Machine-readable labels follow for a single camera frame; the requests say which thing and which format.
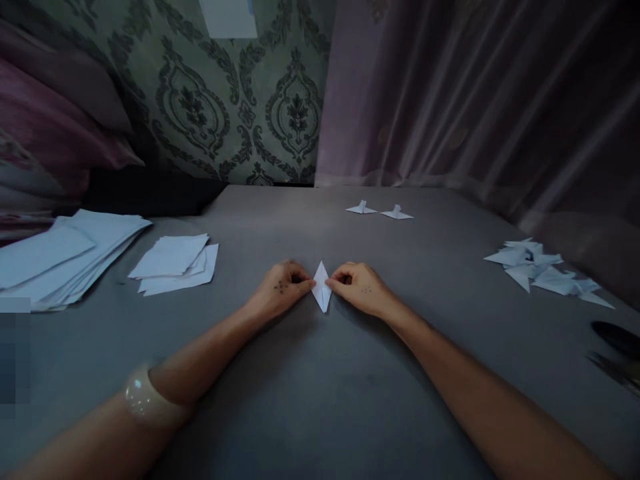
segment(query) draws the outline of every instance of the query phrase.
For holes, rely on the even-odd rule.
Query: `gray table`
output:
[[[414,220],[355,215],[400,203]],[[220,243],[201,287],[144,298],[127,274],[162,235]],[[537,402],[625,477],[640,472],[640,401],[585,354],[615,353],[589,323],[640,333],[640,315],[540,289],[527,295],[484,256],[516,228],[442,189],[228,187],[198,218],[156,219],[81,304],[32,315],[31,403],[0,433],[0,471],[24,460],[164,357],[238,308],[272,264],[313,274],[364,261],[417,312]],[[151,475],[174,478],[492,478],[436,390],[380,322],[311,295],[252,341]]]

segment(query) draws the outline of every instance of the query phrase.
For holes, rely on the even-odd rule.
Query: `wallpaper pattern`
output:
[[[211,40],[198,0],[0,0],[114,78],[152,167],[231,183],[313,183],[335,0],[254,0],[257,39]]]

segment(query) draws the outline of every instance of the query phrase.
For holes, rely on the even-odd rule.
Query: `sheer curtain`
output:
[[[338,0],[315,185],[458,189],[640,308],[640,15]]]

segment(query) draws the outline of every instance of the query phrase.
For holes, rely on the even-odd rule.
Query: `bangle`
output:
[[[180,427],[192,412],[192,408],[176,405],[158,393],[149,380],[146,364],[136,368],[127,380],[125,400],[134,418],[151,427]]]

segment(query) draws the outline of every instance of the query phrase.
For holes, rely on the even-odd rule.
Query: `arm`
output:
[[[295,277],[303,281],[294,283]],[[304,269],[292,261],[274,266],[240,310],[152,368],[149,372],[152,385],[167,400],[195,408],[198,399],[242,346],[314,284]],[[9,478],[142,477],[177,430],[137,422],[120,392],[61,434]]]
[[[498,478],[613,478],[534,402],[402,304],[370,267],[347,263],[327,284],[404,341]]]

